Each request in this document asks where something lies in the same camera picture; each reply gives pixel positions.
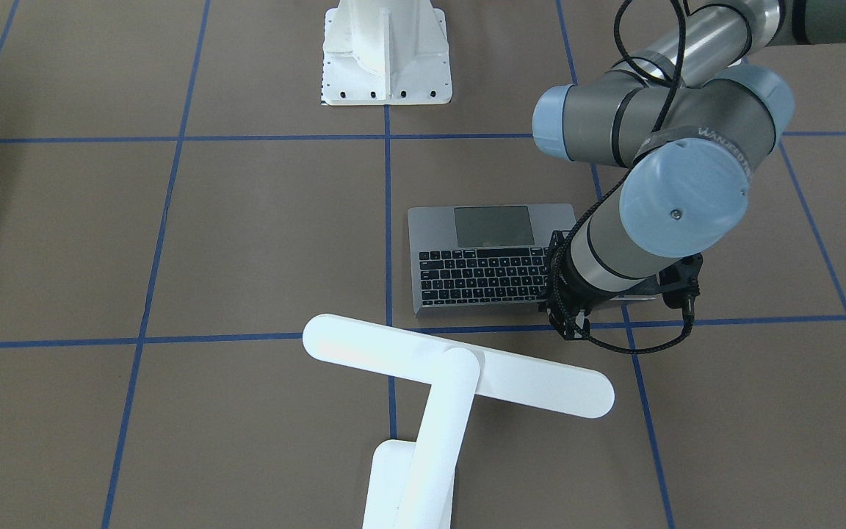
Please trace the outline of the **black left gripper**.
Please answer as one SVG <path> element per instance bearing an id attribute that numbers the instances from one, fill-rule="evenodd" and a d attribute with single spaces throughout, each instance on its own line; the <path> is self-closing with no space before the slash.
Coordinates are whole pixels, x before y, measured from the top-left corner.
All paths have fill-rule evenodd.
<path id="1" fill-rule="evenodd" d="M 551 327 L 565 341 L 587 341 L 590 321 L 585 315 L 615 295 L 592 286 L 578 274 L 567 235 L 567 231 L 554 231 L 549 241 L 543 309 Z"/>

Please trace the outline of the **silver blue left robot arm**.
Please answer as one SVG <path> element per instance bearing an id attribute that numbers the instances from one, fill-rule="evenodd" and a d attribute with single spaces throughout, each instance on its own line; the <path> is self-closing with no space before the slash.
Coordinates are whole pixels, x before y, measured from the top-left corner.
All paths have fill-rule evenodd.
<path id="1" fill-rule="evenodd" d="M 622 295 L 661 295 L 688 338 L 702 251 L 742 220 L 754 172 L 795 114 L 789 85 L 745 58 L 846 43 L 846 1 L 671 6 L 676 28 L 628 51 L 622 3 L 618 63 L 587 86 L 551 87 L 535 107 L 544 154 L 626 171 L 570 231 L 552 235 L 540 309 L 563 339 L 592 341 L 588 315 Z"/>

